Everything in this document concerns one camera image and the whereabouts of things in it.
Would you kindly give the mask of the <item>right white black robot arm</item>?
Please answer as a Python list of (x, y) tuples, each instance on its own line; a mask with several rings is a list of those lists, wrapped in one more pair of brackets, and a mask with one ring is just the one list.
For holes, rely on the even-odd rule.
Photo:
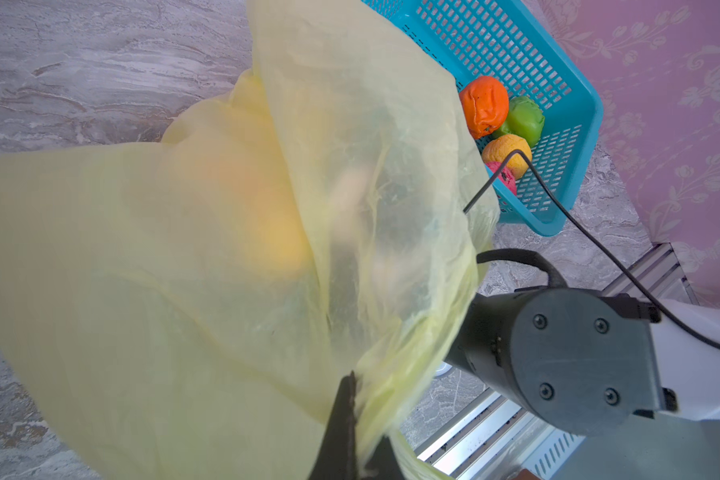
[(572, 288), (477, 295), (447, 362), (563, 431), (720, 420), (720, 310)]

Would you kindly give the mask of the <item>pink dragon fruit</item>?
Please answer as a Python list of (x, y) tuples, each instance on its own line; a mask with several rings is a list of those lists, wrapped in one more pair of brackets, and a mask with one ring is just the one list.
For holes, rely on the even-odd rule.
[(507, 167), (502, 167), (501, 162), (490, 161), (486, 163), (486, 168), (491, 174), (500, 171), (498, 179), (511, 192), (512, 195), (517, 194), (516, 179)]

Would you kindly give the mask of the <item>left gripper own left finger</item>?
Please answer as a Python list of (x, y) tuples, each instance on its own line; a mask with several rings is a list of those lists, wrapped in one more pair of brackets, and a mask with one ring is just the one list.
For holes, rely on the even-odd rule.
[(353, 372), (341, 379), (309, 480), (358, 478), (355, 434), (356, 387), (357, 382)]

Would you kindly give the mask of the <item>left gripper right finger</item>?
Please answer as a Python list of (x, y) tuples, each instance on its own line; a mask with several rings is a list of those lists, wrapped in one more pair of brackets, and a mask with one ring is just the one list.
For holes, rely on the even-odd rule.
[(405, 480), (390, 438), (384, 436), (365, 466), (363, 480)]

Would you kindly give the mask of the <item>green fruit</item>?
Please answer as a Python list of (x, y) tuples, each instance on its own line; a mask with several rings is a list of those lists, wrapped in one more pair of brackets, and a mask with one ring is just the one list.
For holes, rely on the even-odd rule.
[(516, 96), (510, 99), (507, 117), (491, 138), (513, 134), (533, 148), (541, 139), (544, 125), (545, 116), (539, 105), (527, 96)]

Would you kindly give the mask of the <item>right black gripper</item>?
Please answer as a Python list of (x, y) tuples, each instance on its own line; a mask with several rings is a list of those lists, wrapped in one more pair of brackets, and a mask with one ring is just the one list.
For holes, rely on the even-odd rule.
[(605, 435), (666, 408), (651, 332), (659, 320), (626, 294), (478, 294), (445, 361), (560, 430)]

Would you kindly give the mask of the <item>yellow plastic bag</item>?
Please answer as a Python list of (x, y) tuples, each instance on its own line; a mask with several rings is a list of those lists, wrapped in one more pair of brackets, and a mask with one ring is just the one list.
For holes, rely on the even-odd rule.
[(251, 1), (253, 66), (157, 143), (0, 156), (0, 351), (108, 479), (305, 479), (340, 380), (400, 434), (500, 210), (454, 77), (360, 1)]

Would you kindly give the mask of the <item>red orange persimmon fruit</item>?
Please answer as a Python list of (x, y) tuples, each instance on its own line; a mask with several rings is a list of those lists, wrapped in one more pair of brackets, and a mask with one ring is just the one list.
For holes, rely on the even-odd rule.
[(459, 93), (468, 131), (474, 140), (491, 135), (505, 122), (509, 113), (509, 95), (504, 85), (492, 76), (480, 76)]

